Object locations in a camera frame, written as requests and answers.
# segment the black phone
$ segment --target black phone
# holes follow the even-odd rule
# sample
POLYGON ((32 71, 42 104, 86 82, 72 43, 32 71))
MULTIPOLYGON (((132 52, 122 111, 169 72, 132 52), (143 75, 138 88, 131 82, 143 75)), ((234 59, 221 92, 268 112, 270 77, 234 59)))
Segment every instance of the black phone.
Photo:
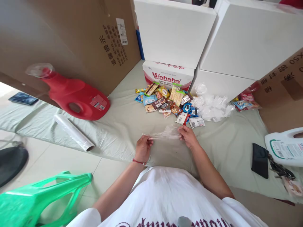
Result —
POLYGON ((21 104, 25 104, 25 105, 29 105, 29 106, 35 104, 38 100, 39 99, 34 98, 23 92, 18 92, 13 97, 9 98, 9 101, 11 101, 11 102, 21 103, 21 104))
POLYGON ((252 144, 252 171, 268 179, 267 150, 255 143, 252 144))

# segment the red bracelet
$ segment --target red bracelet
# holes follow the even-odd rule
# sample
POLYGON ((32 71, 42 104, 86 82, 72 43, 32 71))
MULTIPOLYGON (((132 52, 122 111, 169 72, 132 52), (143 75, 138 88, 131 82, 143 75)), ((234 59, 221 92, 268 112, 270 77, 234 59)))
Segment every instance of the red bracelet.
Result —
POLYGON ((134 162, 137 162, 137 163, 140 163, 140 164, 142 164, 142 165, 144 165, 144 166, 146 165, 146 162, 138 162, 138 161, 136 161, 135 159, 133 159, 133 161, 134 161, 134 162))

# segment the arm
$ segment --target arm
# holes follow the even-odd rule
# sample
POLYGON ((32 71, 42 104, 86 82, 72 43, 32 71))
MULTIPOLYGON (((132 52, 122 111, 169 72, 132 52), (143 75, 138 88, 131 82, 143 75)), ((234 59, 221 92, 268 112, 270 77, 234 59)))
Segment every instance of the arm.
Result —
POLYGON ((193 130, 183 125, 178 128, 178 132, 181 134, 180 139, 185 141, 193 154, 204 187, 220 199, 225 197, 234 199, 233 193, 200 146, 193 130))
MULTIPOLYGON (((137 142, 135 160, 147 162, 152 145, 153 141, 149 136, 143 135, 137 142)), ((99 211, 102 221, 107 219, 126 200, 143 169, 144 165, 131 162, 117 180, 93 205, 93 208, 99 211)))

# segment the bedsheet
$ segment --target bedsheet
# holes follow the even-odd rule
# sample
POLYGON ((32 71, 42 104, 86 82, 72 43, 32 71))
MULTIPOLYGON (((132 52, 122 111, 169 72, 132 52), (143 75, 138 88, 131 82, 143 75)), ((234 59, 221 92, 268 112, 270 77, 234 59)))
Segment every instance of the bedsheet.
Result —
MULTIPOLYGON (((54 121, 55 114, 64 114, 96 145, 90 154, 129 162, 142 133, 163 132, 167 125, 180 126, 175 123, 175 116, 164 119, 161 113, 146 113, 143 104, 134 101, 137 96, 135 88, 146 87, 142 63, 140 61, 110 94, 111 107, 98 121, 74 118, 43 101, 33 106, 10 103, 0 110, 0 129, 83 151, 54 121)), ((234 111, 221 122, 206 121, 205 124, 205 127, 193 130, 228 185, 303 203, 303 199, 288 195, 281 179, 274 177, 274 172, 269 171, 269 179, 264 179, 251 171, 252 143, 265 147, 264 136, 267 134, 257 110, 234 111)), ((156 140, 147 165, 181 168, 198 177, 190 150, 178 139, 156 140)), ((302 168, 289 169, 303 182, 302 168)))

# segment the cardboard box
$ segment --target cardboard box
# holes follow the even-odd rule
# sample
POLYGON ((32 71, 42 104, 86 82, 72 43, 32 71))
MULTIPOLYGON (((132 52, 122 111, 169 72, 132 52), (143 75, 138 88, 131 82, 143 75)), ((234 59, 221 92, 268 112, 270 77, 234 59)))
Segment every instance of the cardboard box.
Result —
POLYGON ((303 127, 303 48, 259 80, 253 93, 269 133, 303 127))
POLYGON ((194 77, 194 69, 148 60, 143 63, 143 71, 147 85, 156 81, 167 89, 171 89, 175 83, 181 84, 181 89, 188 91, 194 77))
POLYGON ((216 18, 212 8, 134 0, 146 60, 195 69, 216 18))
POLYGON ((209 94, 227 96, 229 102, 254 82, 255 80, 252 79, 201 70, 198 64, 190 93, 196 95, 195 87, 203 83, 209 94))
POLYGON ((303 10, 255 0, 218 0, 201 70, 261 79, 303 45, 303 10))
POLYGON ((31 64, 48 62, 109 95, 140 60, 131 4, 0 2, 0 81, 51 103, 48 85, 24 73, 31 64))

